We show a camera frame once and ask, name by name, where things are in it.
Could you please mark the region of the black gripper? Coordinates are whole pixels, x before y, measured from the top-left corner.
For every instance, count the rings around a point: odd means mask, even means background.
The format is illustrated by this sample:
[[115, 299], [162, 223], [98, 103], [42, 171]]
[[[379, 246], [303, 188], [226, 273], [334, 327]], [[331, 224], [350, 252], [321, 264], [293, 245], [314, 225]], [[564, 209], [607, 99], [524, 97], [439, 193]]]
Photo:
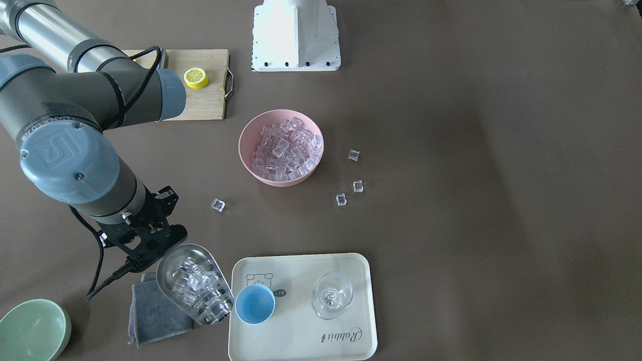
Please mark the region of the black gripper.
[[174, 189], [164, 187], [154, 194], [149, 190], [145, 192], [144, 203], [137, 214], [126, 211], [117, 224], [99, 224], [106, 235], [106, 247], [119, 247], [127, 255], [118, 274], [145, 271], [188, 236], [183, 225], [172, 225], [167, 220], [179, 200]]

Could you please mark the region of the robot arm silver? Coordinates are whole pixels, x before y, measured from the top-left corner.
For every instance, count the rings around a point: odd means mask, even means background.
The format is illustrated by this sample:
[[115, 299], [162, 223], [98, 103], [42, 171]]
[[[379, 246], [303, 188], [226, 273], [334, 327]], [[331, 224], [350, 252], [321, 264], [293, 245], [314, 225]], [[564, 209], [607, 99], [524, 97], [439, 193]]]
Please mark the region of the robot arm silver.
[[146, 270], [187, 237], [168, 222], [178, 196], [170, 187], [149, 191], [104, 132], [181, 115], [183, 80], [143, 68], [53, 1], [2, 1], [2, 34], [47, 57], [2, 54], [2, 126], [23, 172], [126, 252], [120, 273]]

